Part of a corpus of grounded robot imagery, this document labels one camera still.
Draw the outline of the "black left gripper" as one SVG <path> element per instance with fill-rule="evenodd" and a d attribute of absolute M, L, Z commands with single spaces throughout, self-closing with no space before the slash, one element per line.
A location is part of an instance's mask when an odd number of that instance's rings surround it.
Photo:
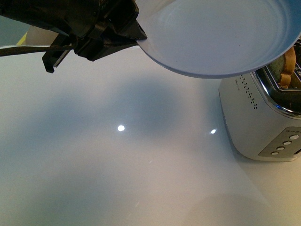
<path fill-rule="evenodd" d="M 137 41 L 147 39 L 147 35 L 138 23 L 139 9 L 134 0 L 101 0 L 97 19 L 83 35 L 57 35 L 51 47 L 58 50 L 47 51 L 42 57 L 45 69 L 54 72 L 65 56 L 70 52 L 89 61 L 116 53 L 137 45 Z"/>

